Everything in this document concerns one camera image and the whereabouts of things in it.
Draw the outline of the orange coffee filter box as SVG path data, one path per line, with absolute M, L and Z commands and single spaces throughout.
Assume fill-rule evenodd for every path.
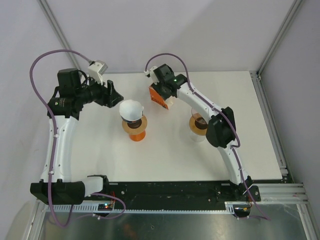
M 169 110 L 173 106 L 174 98 L 172 96 L 164 100 L 151 85 L 149 86 L 148 89 L 149 89 L 149 95 L 150 95 L 151 101 L 155 102 L 156 104 L 162 106 L 167 110 Z

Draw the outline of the white paper coffee filter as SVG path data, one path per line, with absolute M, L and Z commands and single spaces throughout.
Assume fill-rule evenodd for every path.
M 144 107 L 138 101 L 128 99 L 119 105 L 119 114 L 127 120 L 139 120 L 143 116 Z

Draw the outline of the clear glass carafe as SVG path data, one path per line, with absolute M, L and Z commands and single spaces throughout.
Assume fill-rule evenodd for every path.
M 193 132 L 191 132 L 189 136 L 190 136 L 191 140 L 196 143 L 203 142 L 206 139 L 206 137 L 204 135 L 194 134 Z

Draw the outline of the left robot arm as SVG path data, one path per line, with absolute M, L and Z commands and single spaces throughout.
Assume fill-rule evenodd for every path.
M 88 67 L 88 75 L 76 68 L 59 70 L 58 86 L 48 102 L 49 143 L 39 182 L 30 185 L 30 193 L 46 205 L 79 205 L 94 194 L 105 200 L 111 188 L 106 175 L 89 175 L 72 181 L 72 146 L 80 112 L 84 105 L 96 103 L 112 108 L 124 98 L 111 80 L 103 81 L 106 68 Z

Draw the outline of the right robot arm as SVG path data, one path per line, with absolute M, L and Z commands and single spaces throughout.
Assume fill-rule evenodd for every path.
M 226 166 L 231 196 L 242 201 L 249 196 L 254 201 L 253 181 L 243 168 L 237 149 L 241 146 L 236 131 L 234 112 L 230 107 L 221 108 L 200 93 L 190 82 L 189 74 L 175 75 L 167 64 L 154 66 L 145 74 L 153 81 L 152 86 L 163 100 L 175 97 L 196 110 L 207 124 L 205 137 L 218 149 Z

